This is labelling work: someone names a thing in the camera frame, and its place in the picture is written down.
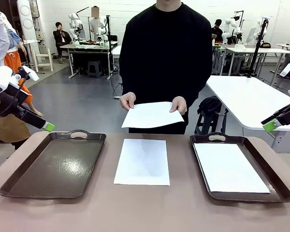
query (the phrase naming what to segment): tray handle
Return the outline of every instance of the tray handle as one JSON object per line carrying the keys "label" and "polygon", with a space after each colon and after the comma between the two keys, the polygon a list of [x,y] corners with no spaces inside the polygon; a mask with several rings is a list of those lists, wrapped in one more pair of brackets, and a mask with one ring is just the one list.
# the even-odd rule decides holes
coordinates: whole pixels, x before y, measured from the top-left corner
{"label": "tray handle", "polygon": [[[87,135],[86,138],[84,138],[84,137],[74,137],[74,138],[72,138],[72,134],[78,133],[78,132],[86,134]],[[70,139],[87,139],[87,138],[89,138],[91,136],[91,133],[89,133],[86,130],[72,130],[69,133],[67,133],[67,135],[69,136]]]}
{"label": "tray handle", "polygon": [[226,140],[230,139],[230,136],[220,132],[210,133],[207,136],[208,141],[211,142],[225,142]]}

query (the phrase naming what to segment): white paper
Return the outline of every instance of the white paper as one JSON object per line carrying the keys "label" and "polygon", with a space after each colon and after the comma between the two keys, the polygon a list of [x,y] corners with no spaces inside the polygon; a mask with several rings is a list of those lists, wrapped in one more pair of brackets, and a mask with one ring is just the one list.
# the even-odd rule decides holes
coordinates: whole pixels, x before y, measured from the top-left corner
{"label": "white paper", "polygon": [[166,141],[125,139],[114,184],[169,186]]}
{"label": "white paper", "polygon": [[138,104],[127,113],[122,128],[155,128],[183,122],[183,117],[176,110],[170,113],[171,102]]}
{"label": "white paper", "polygon": [[212,192],[270,193],[236,144],[194,144]]}

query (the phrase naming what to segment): tray rim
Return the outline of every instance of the tray rim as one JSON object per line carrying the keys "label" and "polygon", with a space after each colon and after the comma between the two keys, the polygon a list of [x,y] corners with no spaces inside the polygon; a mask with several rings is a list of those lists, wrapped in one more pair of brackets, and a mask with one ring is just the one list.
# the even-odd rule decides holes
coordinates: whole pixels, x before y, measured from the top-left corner
{"label": "tray rim", "polygon": [[[268,201],[265,201],[265,200],[247,200],[247,199],[226,199],[226,198],[218,198],[216,196],[214,196],[212,193],[212,191],[210,190],[209,188],[209,185],[207,183],[207,180],[206,180],[206,176],[205,176],[205,173],[203,171],[203,168],[202,168],[202,165],[201,165],[201,162],[200,162],[200,159],[199,159],[199,156],[198,156],[198,153],[195,149],[195,146],[194,146],[194,141],[193,139],[195,138],[195,136],[199,136],[199,137],[207,137],[209,138],[210,136],[212,135],[220,135],[220,136],[223,136],[225,138],[229,138],[229,139],[232,139],[232,138],[242,138],[242,139],[247,139],[246,137],[243,137],[243,136],[228,136],[226,134],[223,134],[223,133],[220,133],[220,132],[214,132],[214,133],[210,133],[208,135],[192,135],[190,136],[190,142],[191,142],[191,145],[192,145],[192,148],[193,148],[193,151],[194,151],[194,155],[195,157],[197,158],[197,162],[198,162],[198,166],[200,168],[200,172],[202,174],[202,177],[203,177],[203,181],[204,181],[204,184],[206,186],[206,189],[207,189],[207,193],[209,194],[210,197],[212,197],[213,199],[215,200],[218,200],[218,201],[225,201],[225,202],[238,202],[238,203],[290,203],[290,200],[283,200],[281,199],[280,201],[274,201],[274,200],[268,200]],[[254,145],[250,142],[249,139],[247,139],[248,143],[257,151],[258,155],[260,155],[263,159],[264,157],[260,154],[260,152],[254,147]],[[208,140],[208,143],[214,143],[214,142],[224,142],[224,141],[221,141],[221,140]],[[277,173],[272,169],[272,167],[268,164],[268,162],[264,159],[264,161],[267,163],[267,165],[271,168],[271,170],[273,171],[273,173],[278,177],[278,179],[285,185],[285,183],[280,179],[279,175],[277,175]]]}
{"label": "tray rim", "polygon": [[[71,135],[73,133],[77,133],[77,132],[81,132],[81,133],[85,133],[87,135],[87,138],[83,138],[83,137],[71,137]],[[97,136],[99,135],[100,136],[100,139],[90,139],[94,136]],[[45,196],[45,197],[24,197],[24,196],[15,196],[15,195],[11,195],[10,192],[6,192],[4,190],[2,190],[5,185],[9,184],[9,182],[12,180],[13,176],[17,173],[17,171],[21,170],[21,167],[22,165],[24,165],[26,163],[26,161],[31,157],[32,154],[34,154],[37,150],[39,150],[39,147],[42,146],[42,144],[44,143],[44,141],[46,140],[49,140],[50,139],[50,142],[46,145],[46,147],[55,139],[73,139],[73,140],[96,140],[96,141],[102,141],[102,145],[99,149],[99,154],[93,164],[93,167],[91,168],[90,172],[89,172],[89,178],[86,180],[86,183],[85,183],[85,186],[84,188],[82,189],[82,193],[78,196],[65,196],[65,197],[49,197],[49,196]],[[28,155],[28,157],[16,168],[16,170],[10,175],[10,177],[4,182],[4,184],[0,187],[0,195],[2,197],[9,197],[9,198],[14,198],[14,199],[33,199],[33,200],[71,200],[71,199],[78,199],[80,197],[82,197],[88,187],[88,184],[89,184],[89,181],[91,179],[91,176],[92,176],[92,173],[93,173],[93,170],[94,170],[94,167],[96,166],[96,163],[100,157],[100,154],[101,154],[101,151],[102,151],[102,148],[104,147],[104,143],[105,143],[105,140],[106,140],[106,134],[103,134],[103,133],[90,133],[86,130],[72,130],[70,132],[51,132],[49,134],[46,135],[46,137],[40,142],[40,144]]]}

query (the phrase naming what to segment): seated person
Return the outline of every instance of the seated person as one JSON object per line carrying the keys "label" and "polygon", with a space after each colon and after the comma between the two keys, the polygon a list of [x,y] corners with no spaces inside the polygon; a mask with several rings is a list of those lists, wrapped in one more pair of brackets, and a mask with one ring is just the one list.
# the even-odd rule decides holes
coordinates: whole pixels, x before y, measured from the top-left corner
{"label": "seated person", "polygon": [[62,28],[62,24],[60,22],[56,23],[57,30],[53,32],[55,40],[56,40],[56,47],[58,50],[58,57],[59,62],[62,64],[62,48],[63,45],[70,44],[72,39],[68,32],[64,31]]}
{"label": "seated person", "polygon": [[215,22],[215,26],[212,28],[212,39],[215,39],[216,43],[222,43],[222,30],[219,28],[221,25],[221,19],[217,19]]}

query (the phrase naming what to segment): black hair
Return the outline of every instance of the black hair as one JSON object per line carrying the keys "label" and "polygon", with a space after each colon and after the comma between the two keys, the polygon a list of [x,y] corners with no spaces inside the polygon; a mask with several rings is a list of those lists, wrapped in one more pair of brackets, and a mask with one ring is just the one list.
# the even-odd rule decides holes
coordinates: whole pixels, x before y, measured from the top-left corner
{"label": "black hair", "polygon": [[61,24],[60,22],[57,22],[57,23],[56,23],[56,28],[59,27],[59,25],[62,26],[62,24]]}
{"label": "black hair", "polygon": [[216,22],[215,22],[215,24],[216,24],[217,26],[220,26],[221,23],[222,23],[221,19],[217,19]]}

